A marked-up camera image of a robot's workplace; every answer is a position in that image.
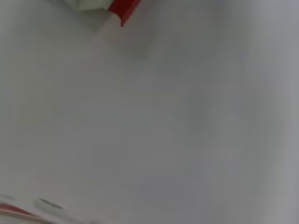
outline white surface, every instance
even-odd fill
[[[0,191],[122,224],[295,223],[296,4],[143,0],[95,31],[2,0]]]

